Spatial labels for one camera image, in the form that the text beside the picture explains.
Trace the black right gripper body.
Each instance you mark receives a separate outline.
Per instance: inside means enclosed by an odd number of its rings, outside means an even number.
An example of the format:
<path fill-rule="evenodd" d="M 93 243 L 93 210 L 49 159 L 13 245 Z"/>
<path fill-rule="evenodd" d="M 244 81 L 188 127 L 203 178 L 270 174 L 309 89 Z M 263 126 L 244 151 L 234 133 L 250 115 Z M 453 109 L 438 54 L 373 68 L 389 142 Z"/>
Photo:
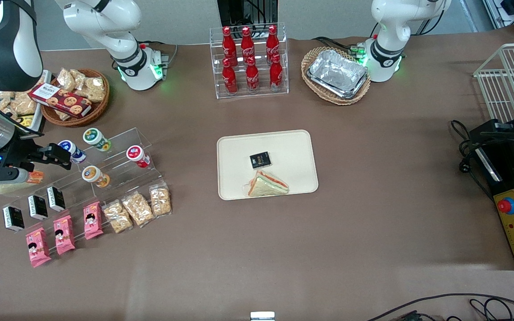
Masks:
<path fill-rule="evenodd" d="M 34 162 L 44 158 L 43 147 L 37 144 L 9 144 L 0 150 L 0 184 L 31 182 Z"/>

